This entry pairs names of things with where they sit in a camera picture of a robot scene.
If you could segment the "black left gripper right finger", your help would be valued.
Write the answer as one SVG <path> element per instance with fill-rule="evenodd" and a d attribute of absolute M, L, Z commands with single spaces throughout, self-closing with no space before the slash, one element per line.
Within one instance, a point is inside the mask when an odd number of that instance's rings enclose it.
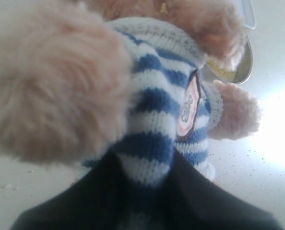
<path fill-rule="evenodd" d="M 274 215 L 210 182 L 175 153 L 160 203 L 166 230 L 281 230 Z"/>

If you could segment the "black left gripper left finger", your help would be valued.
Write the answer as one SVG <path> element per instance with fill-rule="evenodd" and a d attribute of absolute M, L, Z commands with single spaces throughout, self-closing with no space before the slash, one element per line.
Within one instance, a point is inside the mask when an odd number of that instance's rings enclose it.
<path fill-rule="evenodd" d="M 110 152 L 87 175 L 52 199 L 24 211 L 12 230 L 141 230 L 129 208 L 124 156 Z"/>

